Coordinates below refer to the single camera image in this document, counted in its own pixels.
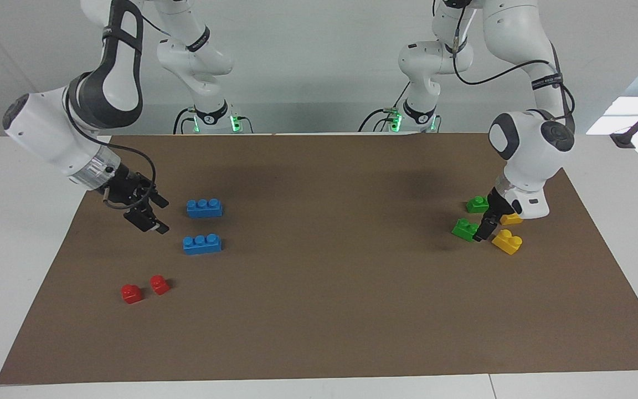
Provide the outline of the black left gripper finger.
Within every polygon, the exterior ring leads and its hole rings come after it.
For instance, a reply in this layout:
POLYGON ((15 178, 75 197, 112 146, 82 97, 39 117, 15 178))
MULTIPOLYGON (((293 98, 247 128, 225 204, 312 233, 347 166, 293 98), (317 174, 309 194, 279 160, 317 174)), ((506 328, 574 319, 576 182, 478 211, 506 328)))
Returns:
POLYGON ((483 242, 484 240, 488 240, 497 227, 498 218, 496 216, 483 216, 480 225, 474 233, 475 242, 483 242))

